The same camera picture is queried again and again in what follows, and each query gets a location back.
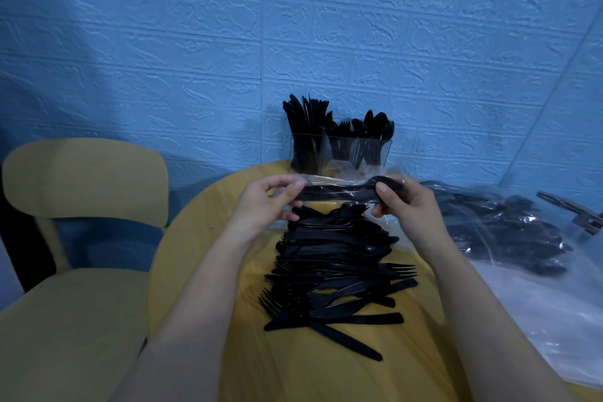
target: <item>wooden chair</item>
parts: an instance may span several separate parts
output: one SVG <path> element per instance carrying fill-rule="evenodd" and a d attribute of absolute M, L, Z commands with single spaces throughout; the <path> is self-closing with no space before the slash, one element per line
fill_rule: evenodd
<path fill-rule="evenodd" d="M 71 270 L 51 218 L 164 227 L 165 163 L 157 152 L 122 141 L 43 140 L 9 154 L 3 181 L 11 205 L 37 218 L 57 274 L 0 312 L 0 400 L 106 402 L 147 335 L 148 274 Z"/>

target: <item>chair seat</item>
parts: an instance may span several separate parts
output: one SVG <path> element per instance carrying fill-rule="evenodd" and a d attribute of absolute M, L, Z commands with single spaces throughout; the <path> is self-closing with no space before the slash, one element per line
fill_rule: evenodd
<path fill-rule="evenodd" d="M 0 313 L 0 400 L 106 402 L 147 335 L 148 274 L 75 269 Z"/>

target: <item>hand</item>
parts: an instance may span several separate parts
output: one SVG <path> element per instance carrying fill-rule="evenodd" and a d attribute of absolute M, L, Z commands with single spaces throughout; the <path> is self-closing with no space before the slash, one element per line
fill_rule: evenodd
<path fill-rule="evenodd" d="M 376 190 L 384 204 L 373 207 L 373 216 L 381 218 L 389 214 L 398 218 L 400 227 L 423 259 L 427 259 L 426 253 L 450 243 L 454 245 L 431 189 L 405 177 L 402 197 L 381 182 L 376 184 Z"/>
<path fill-rule="evenodd" d="M 298 175 L 274 175 L 250 181 L 239 196 L 228 227 L 240 236 L 254 240 L 276 219 L 297 221 L 298 215 L 283 208 L 287 204 L 303 205 L 303 202 L 293 199 L 305 185 L 306 181 Z M 285 189 L 278 196 L 267 195 L 268 191 L 279 186 L 285 186 Z"/>

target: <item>textured wall panel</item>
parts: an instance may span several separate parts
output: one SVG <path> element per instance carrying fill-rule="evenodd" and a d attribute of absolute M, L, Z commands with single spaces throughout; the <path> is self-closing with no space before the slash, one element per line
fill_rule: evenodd
<path fill-rule="evenodd" d="M 0 154 L 53 137 L 144 144 L 168 164 L 174 215 L 288 157 L 282 101 L 310 94 L 338 120 L 387 112 L 390 161 L 413 175 L 600 208 L 602 4 L 0 0 Z"/>

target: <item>forearm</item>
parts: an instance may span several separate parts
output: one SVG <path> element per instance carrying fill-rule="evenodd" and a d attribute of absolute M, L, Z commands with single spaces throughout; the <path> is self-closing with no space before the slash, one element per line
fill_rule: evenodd
<path fill-rule="evenodd" d="M 421 253 L 435 274 L 446 322 L 476 402 L 573 400 L 451 239 Z"/>
<path fill-rule="evenodd" d="M 226 229 L 189 278 L 112 402 L 215 401 L 239 266 L 251 239 Z"/>

